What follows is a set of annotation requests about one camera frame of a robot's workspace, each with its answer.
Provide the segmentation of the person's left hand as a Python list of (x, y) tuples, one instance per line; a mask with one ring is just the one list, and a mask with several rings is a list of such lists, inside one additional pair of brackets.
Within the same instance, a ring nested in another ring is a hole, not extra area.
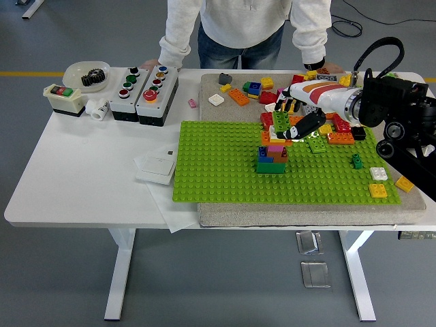
[(336, 63), (325, 62), (322, 66), (323, 69), (326, 69), (330, 74), (344, 74), (345, 70)]

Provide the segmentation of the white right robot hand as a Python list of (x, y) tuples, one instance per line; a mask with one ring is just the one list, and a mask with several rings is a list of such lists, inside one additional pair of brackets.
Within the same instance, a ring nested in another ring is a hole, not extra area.
[(322, 82), (309, 80), (298, 82), (282, 90), (278, 97), (275, 110), (279, 110), (283, 102), (287, 106), (295, 99), (298, 103), (315, 106), (316, 111), (303, 117), (297, 124), (286, 131), (276, 131), (279, 139), (293, 140), (308, 136), (312, 131), (321, 127), (326, 122), (325, 110), (336, 112), (343, 120), (356, 123), (350, 112), (350, 97), (356, 94), (356, 89), (349, 89), (337, 82)]

